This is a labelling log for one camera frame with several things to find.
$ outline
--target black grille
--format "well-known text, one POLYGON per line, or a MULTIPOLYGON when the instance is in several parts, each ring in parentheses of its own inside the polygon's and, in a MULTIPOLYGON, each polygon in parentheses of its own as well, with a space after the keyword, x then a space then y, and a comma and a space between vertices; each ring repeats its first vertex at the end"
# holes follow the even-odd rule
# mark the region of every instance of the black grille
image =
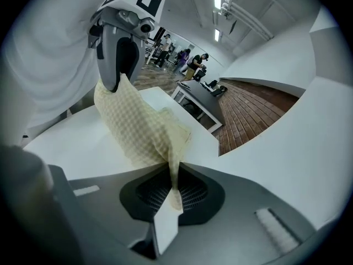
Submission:
MULTIPOLYGON (((179 169, 179 191, 183 210, 190 210, 207 197, 207 185, 193 174, 179 169)), ((162 171, 136 188, 137 196, 156 213, 172 187, 169 170, 162 171)))

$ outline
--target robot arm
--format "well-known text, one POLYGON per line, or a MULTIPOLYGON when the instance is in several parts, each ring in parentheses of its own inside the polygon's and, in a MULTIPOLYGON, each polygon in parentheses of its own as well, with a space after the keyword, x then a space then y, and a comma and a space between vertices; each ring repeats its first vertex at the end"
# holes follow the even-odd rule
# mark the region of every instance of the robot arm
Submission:
POLYGON ((88 47, 96 49, 101 80, 116 92, 120 74, 134 82, 145 60, 145 42, 165 0, 106 0, 91 18, 88 47))

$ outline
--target towel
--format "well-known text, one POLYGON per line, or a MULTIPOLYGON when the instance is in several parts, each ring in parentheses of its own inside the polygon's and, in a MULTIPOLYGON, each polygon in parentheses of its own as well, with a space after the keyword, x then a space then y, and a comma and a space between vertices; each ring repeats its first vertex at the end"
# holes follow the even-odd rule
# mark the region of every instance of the towel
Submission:
POLYGON ((180 209, 178 170, 191 139, 190 129, 170 109, 156 111, 149 106, 126 75, 120 76, 115 93, 108 91, 99 80, 94 92, 94 103, 103 122, 135 167, 168 162, 175 194, 172 205, 180 209))

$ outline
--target backpack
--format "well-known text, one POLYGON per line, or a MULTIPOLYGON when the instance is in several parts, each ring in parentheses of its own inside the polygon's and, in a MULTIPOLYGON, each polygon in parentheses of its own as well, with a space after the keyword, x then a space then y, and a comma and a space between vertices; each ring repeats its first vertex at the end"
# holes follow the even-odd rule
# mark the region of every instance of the backpack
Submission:
POLYGON ((195 56, 192 56, 190 59, 188 59, 188 62, 186 64, 191 65, 191 63, 193 62, 195 56))

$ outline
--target white ceiling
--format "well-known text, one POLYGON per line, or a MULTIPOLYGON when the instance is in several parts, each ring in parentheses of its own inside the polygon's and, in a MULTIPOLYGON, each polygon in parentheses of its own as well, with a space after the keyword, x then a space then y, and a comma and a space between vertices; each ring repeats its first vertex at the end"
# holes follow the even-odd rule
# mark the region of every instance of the white ceiling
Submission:
MULTIPOLYGON (((290 27, 295 21, 319 11, 318 0, 232 0, 259 19, 274 35, 290 27)), ((214 30, 212 22, 213 0, 166 0, 165 10, 181 15, 191 23, 207 30, 214 30)), ((240 20, 233 32, 223 33, 223 48, 236 56, 265 41, 240 20)))

